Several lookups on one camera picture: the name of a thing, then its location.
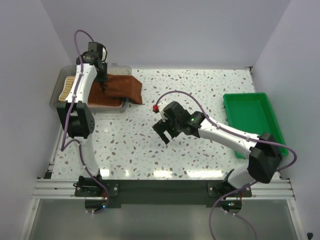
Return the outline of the brown microfibre towel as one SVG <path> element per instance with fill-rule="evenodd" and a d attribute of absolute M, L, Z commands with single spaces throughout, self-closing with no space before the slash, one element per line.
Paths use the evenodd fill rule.
<path fill-rule="evenodd" d="M 123 102 L 126 93 L 126 90 L 118 83 L 94 82 L 89 92 L 88 103 L 90 105 L 117 107 Z"/>

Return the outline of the yellow white striped towel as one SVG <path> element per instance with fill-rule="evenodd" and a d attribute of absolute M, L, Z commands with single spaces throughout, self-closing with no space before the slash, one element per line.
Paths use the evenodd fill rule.
<path fill-rule="evenodd" d="M 74 81 L 75 81 L 75 76 L 67 76 L 65 78 L 62 92 L 60 93 L 60 95 L 58 97 L 59 102 L 64 102 L 66 100 L 66 98 L 68 97 L 68 95 L 72 89 Z"/>

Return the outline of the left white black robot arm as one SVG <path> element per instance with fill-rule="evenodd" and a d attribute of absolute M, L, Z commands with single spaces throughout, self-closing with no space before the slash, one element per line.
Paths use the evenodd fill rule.
<path fill-rule="evenodd" d="M 101 196 L 107 198 L 108 190 L 102 183 L 100 168 L 93 149 L 95 119 L 88 107 L 91 87 L 94 82 L 107 79 L 108 52 L 101 43 L 91 41 L 88 49 L 76 59 L 74 81 L 65 79 L 67 89 L 65 99 L 56 105 L 56 110 L 63 127 L 61 150 L 71 143 L 78 148 L 81 173 L 74 184 L 78 197 Z"/>

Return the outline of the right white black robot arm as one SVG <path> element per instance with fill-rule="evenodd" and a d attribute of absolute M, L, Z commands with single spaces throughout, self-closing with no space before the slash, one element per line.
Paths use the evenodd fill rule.
<path fill-rule="evenodd" d="M 224 180 L 214 186 L 219 195 L 235 196 L 242 187 L 255 181 L 270 183 L 283 159 L 279 147 L 272 144 L 275 139 L 269 133 L 261 136 L 249 133 L 241 137 L 240 130 L 224 125 L 203 112 L 189 113 L 176 101 L 161 101 L 152 110 L 161 115 L 152 128 L 165 144 L 170 141 L 165 132 L 171 138 L 183 133 L 219 143 L 248 159 L 247 166 L 230 170 Z"/>

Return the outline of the clear grey plastic bin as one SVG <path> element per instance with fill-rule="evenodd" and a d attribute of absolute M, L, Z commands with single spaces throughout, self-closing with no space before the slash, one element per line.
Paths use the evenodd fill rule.
<path fill-rule="evenodd" d="M 132 75 L 132 69 L 129 66 L 124 66 L 124 65 L 116 65 L 116 64 L 111 64 L 108 65 L 107 67 L 107 73 L 111 75 Z M 75 65 L 67 65 L 64 66 L 58 75 L 56 84 L 54 86 L 53 92 L 51 99 L 49 101 L 49 105 L 52 109 L 56 109 L 56 105 L 59 102 L 59 95 L 61 94 L 64 86 L 64 82 L 66 77 L 68 76 L 75 76 L 76 75 L 76 66 Z M 126 107 L 128 106 L 129 99 L 124 98 L 123 100 L 126 100 L 126 104 L 122 108 L 106 108 L 106 109 L 101 109 L 101 108 L 90 108 L 90 111 L 92 114 L 97 114 L 97 113 L 110 113 L 110 114 L 117 114 L 117 113 L 123 113 L 126 110 Z"/>

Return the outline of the green plastic tray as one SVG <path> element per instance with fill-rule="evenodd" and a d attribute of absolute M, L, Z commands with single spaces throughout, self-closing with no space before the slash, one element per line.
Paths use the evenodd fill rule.
<path fill-rule="evenodd" d="M 257 135 L 270 133 L 277 143 L 286 144 L 265 93 L 228 93 L 223 96 L 223 104 L 230 127 Z"/>

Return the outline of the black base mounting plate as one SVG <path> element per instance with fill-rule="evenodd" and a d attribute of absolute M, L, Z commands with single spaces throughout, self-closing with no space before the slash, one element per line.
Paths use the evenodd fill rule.
<path fill-rule="evenodd" d="M 234 191 L 225 180 L 116 180 L 80 177 L 75 197 L 85 197 L 86 209 L 119 209 L 123 205 L 205 205 L 211 207 Z"/>

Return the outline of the aluminium rail frame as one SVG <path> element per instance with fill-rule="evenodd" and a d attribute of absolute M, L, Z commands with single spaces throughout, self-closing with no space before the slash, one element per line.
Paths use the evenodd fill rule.
<path fill-rule="evenodd" d="M 230 221 L 231 237 L 236 233 L 251 237 L 256 230 L 261 240 L 296 238 L 291 218 L 294 193 L 290 182 L 278 177 L 270 184 L 253 187 L 253 196 L 245 202 L 239 217 L 220 210 L 210 214 L 210 209 L 202 205 L 140 204 L 95 215 L 86 212 L 84 201 L 74 196 L 74 164 L 56 161 L 49 171 L 57 189 L 49 188 L 48 181 L 36 183 L 27 217 L 25 238 L 29 240 L 209 240 L 209 220 L 217 237 L 223 223 Z"/>

